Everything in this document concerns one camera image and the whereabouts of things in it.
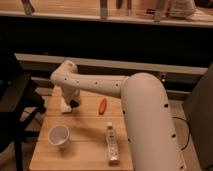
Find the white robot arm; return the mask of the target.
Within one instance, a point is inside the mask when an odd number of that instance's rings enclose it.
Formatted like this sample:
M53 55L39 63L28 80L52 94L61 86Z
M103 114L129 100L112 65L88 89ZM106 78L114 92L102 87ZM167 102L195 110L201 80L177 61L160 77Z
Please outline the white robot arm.
M156 76L85 75L66 60L51 82L62 89L66 104L81 90L121 100L134 171L186 171L168 96Z

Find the white gripper body black tip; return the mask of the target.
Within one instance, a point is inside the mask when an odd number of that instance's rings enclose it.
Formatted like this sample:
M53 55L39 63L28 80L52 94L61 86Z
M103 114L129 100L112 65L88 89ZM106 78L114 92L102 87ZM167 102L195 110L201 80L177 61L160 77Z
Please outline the white gripper body black tip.
M78 107L80 105L80 90L79 89L63 89L62 101L64 101L71 108Z

